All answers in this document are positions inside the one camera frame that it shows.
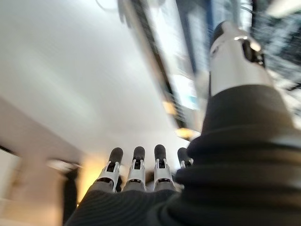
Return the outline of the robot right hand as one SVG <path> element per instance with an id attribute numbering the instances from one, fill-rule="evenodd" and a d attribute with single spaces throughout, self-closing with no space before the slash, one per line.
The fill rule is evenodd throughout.
<path id="1" fill-rule="evenodd" d="M 179 150 L 169 177 L 155 148 L 153 192 L 130 179 L 114 193 L 104 170 L 67 221 L 69 226 L 298 226 L 301 132 L 273 86 L 260 45 L 229 21 L 210 47 L 209 97 L 202 131 Z"/>

